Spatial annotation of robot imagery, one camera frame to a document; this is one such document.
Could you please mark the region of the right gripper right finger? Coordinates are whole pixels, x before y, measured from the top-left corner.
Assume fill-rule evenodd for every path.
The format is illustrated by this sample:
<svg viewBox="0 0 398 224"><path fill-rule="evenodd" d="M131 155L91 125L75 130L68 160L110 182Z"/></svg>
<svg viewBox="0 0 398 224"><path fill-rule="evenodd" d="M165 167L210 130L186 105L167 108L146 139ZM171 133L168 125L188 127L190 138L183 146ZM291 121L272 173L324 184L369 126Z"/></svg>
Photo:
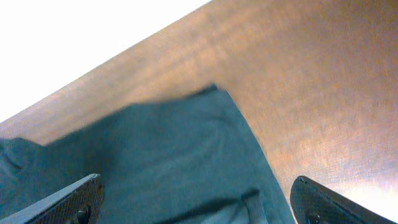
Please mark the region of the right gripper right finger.
<svg viewBox="0 0 398 224"><path fill-rule="evenodd" d="M298 176L290 204L299 224L395 224L306 176Z"/></svg>

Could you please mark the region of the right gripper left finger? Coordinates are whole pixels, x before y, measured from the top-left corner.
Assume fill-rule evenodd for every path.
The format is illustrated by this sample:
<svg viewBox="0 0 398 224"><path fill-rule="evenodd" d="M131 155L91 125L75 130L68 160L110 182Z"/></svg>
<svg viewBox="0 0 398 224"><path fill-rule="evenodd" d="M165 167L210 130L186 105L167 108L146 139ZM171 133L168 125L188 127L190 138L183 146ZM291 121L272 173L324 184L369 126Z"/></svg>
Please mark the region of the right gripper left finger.
<svg viewBox="0 0 398 224"><path fill-rule="evenodd" d="M95 224L104 202L99 174L90 174L1 220L2 224Z"/></svg>

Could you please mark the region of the dark green Nike t-shirt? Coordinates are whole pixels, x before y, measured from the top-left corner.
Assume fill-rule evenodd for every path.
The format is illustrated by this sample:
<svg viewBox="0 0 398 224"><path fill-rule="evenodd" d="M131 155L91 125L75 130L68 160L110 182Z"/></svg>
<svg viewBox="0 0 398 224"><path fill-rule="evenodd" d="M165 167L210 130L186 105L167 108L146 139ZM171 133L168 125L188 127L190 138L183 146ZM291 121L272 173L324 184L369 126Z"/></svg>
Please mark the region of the dark green Nike t-shirt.
<svg viewBox="0 0 398 224"><path fill-rule="evenodd" d="M246 222L258 194L268 223L293 223L263 151L234 101L212 85L137 104L42 146L1 139L1 216L99 174L100 223Z"/></svg>

